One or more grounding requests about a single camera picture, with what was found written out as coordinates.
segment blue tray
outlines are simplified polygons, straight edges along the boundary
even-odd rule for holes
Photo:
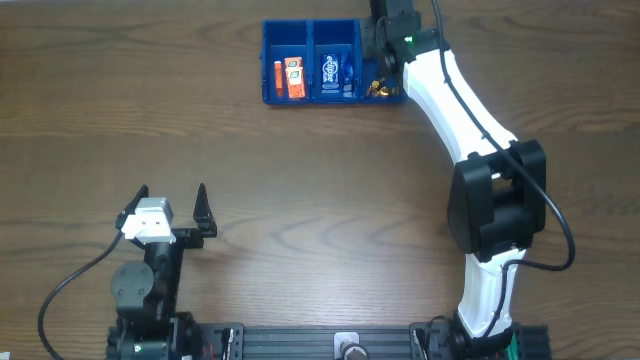
[[[378,62],[376,59],[362,59],[358,19],[265,20],[262,35],[262,97],[267,104],[389,104],[407,99],[404,91],[397,96],[386,98],[366,97],[369,85],[378,79]],[[354,91],[351,94],[343,91],[344,77],[341,76],[338,93],[322,93],[322,55],[342,56],[344,53],[351,55]],[[283,79],[284,96],[279,97],[273,80],[273,63],[282,61],[284,64],[284,58],[296,56],[302,57],[307,96],[289,99]],[[389,88],[396,86],[390,78],[386,80],[385,85]]]

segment wooden tabletop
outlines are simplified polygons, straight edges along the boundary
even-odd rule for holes
[[[432,24],[427,1],[417,1]],[[554,357],[640,357],[640,4],[443,0],[447,38],[489,111],[548,156],[575,232],[567,272],[518,269],[512,315]],[[0,5],[0,352],[44,359],[49,291],[100,254],[140,185],[189,225],[208,187],[220,236],[188,251],[179,309],[200,322],[408,325],[451,314],[464,256],[446,223],[452,165],[402,106],[272,108],[264,18],[365,17],[366,0]],[[548,216],[529,259],[561,263]],[[122,242],[55,298],[70,359],[104,357]]]

